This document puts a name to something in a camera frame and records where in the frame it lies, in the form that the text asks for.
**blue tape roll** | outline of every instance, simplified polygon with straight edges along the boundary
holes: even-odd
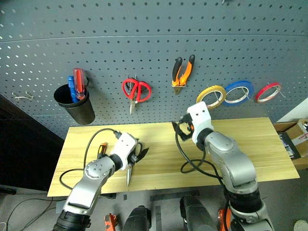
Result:
[[[252,83],[251,82],[249,82],[249,81],[237,81],[237,82],[234,82],[234,83],[231,83],[230,85],[228,85],[227,87],[225,87],[225,90],[226,90],[226,92],[227,92],[227,95],[228,95],[228,93],[231,91],[231,90],[233,90],[233,89],[235,89],[235,88],[240,88],[240,87],[243,87],[243,88],[246,88],[246,89],[248,89],[248,97],[250,98],[250,99],[252,99],[252,97],[253,97],[253,93],[254,93],[254,86],[252,85]],[[225,99],[225,101],[222,103],[223,105],[226,105],[226,106],[237,106],[237,105],[240,105],[240,104],[242,104],[242,103],[244,103],[244,102],[246,102],[247,100],[248,100],[248,98],[247,97],[241,97],[241,98],[239,98],[238,100],[240,100],[240,101],[238,101],[238,100],[235,100],[236,102],[234,102],[234,103],[231,103],[231,102],[228,102],[228,100],[227,100],[227,98]]]

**red tape roll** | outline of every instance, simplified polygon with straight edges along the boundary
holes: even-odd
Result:
[[[260,97],[262,96],[262,94],[264,94],[266,91],[268,91],[269,89],[271,88],[276,88],[276,90],[274,91],[273,94],[271,94],[270,96],[264,98],[264,99],[260,99]],[[266,85],[264,88],[262,88],[256,95],[256,101],[258,103],[263,103],[263,102],[266,102],[268,100],[271,100],[273,99],[280,91],[281,89],[281,85],[280,83],[278,82],[274,82],[274,83],[271,83],[271,84],[268,84]]]

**tape roll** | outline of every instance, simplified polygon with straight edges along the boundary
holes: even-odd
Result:
[[[266,92],[268,91],[269,89],[271,88],[276,88],[276,90],[274,91],[273,94],[271,94],[270,96],[264,98],[264,99],[260,99],[261,96]],[[256,95],[256,101],[258,103],[264,103],[268,100],[271,100],[272,98],[274,98],[279,92],[280,92],[280,89],[281,89],[281,85],[280,83],[278,82],[274,82],[274,83],[271,83],[271,84],[268,84],[266,85],[264,88],[262,88]]]
[[[227,98],[225,98],[225,101],[223,102],[224,105],[237,106],[239,104],[246,102],[248,98],[252,98],[253,93],[254,93],[254,86],[249,81],[244,80],[244,81],[237,81],[237,82],[231,83],[225,88],[225,90],[228,95],[231,91],[235,89],[239,89],[239,88],[242,88],[244,91],[246,90],[245,95],[237,100],[227,100]]]
[[[212,92],[218,92],[219,98],[214,103],[206,105],[208,109],[213,109],[215,107],[218,107],[226,98],[226,90],[222,86],[214,85],[212,87],[209,87],[207,89],[204,89],[197,97],[196,103],[199,103],[203,100],[205,96]]]

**yellow tape roll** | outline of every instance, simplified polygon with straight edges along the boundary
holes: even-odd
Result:
[[[214,103],[206,105],[208,109],[213,109],[215,107],[218,107],[226,98],[226,90],[222,86],[214,85],[212,87],[209,87],[207,89],[204,89],[197,97],[196,103],[199,103],[203,100],[205,96],[212,92],[218,92],[220,93],[219,99],[216,100]]]

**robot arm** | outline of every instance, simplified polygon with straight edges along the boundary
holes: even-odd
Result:
[[[176,132],[183,140],[191,137],[197,147],[206,150],[219,167],[226,189],[225,197],[235,218],[232,230],[274,231],[265,204],[260,199],[257,175],[251,160],[239,149],[235,140],[214,131],[204,102],[189,107],[187,112],[180,123],[188,123],[191,133],[183,135],[179,128]]]
[[[133,150],[138,141],[128,133],[118,133],[118,141],[110,156],[91,161],[84,169],[82,179],[72,189],[54,231],[84,231],[90,226],[90,215],[93,213],[102,186],[115,171],[124,170],[129,165],[140,161],[148,151],[141,151],[135,156]]]

